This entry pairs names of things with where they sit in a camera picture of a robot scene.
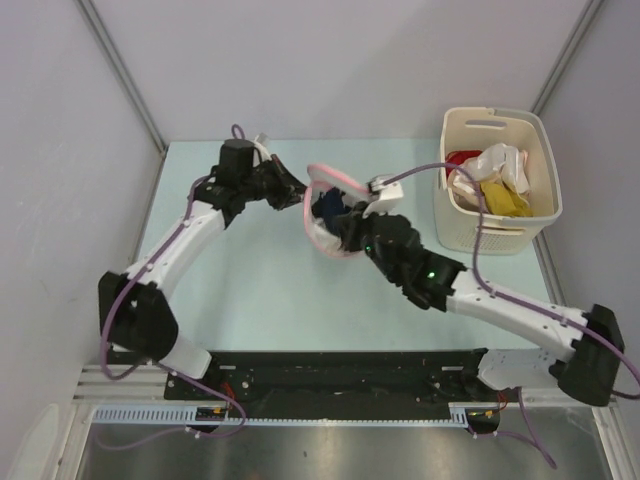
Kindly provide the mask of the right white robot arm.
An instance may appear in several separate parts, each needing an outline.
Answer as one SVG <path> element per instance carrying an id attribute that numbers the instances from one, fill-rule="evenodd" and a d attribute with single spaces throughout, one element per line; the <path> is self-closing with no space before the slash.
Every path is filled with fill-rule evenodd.
<path id="1" fill-rule="evenodd" d="M 342 247 L 363 252 L 415 306 L 434 308 L 499 327 L 536 344 L 551 358 L 559 389 L 584 404 L 604 407 L 624 354 L 615 313 L 536 301 L 481 278 L 475 268 L 426 249 L 401 215 L 352 211 L 334 225 Z"/>

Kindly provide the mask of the dark navy bra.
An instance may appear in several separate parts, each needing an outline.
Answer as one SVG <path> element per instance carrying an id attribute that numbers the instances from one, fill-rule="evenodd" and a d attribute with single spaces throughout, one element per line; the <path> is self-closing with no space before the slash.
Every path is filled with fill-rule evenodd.
<path id="1" fill-rule="evenodd" d="M 319 198 L 311 206 L 311 213 L 315 219 L 321 220 L 326 230 L 338 236 L 335 219 L 338 216 L 348 214 L 352 208 L 344 202 L 345 193 L 336 187 L 319 195 Z"/>

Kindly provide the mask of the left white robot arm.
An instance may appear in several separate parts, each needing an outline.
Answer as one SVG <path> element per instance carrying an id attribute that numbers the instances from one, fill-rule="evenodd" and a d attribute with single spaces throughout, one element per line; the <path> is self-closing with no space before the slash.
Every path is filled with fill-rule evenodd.
<path id="1" fill-rule="evenodd" d="M 122 274 L 98 282 L 100 361 L 116 345 L 186 377 L 197 398 L 214 397 L 220 374 L 211 354 L 180 330 L 169 299 L 204 248 L 231 225 L 250 202 L 281 211 L 301 202 L 306 187 L 261 143 L 227 139 L 219 161 L 191 185 L 185 212 L 147 255 Z"/>

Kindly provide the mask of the white mesh laundry bag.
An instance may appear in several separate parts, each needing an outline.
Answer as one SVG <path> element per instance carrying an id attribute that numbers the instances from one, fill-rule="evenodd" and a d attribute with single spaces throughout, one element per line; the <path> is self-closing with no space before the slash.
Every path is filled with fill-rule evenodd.
<path id="1" fill-rule="evenodd" d="M 369 200 L 368 189 L 345 173 L 325 164 L 307 167 L 310 183 L 303 196 L 303 224 L 312 245 L 331 258 L 356 255 L 342 246 L 336 218 L 347 215 L 361 201 Z"/>

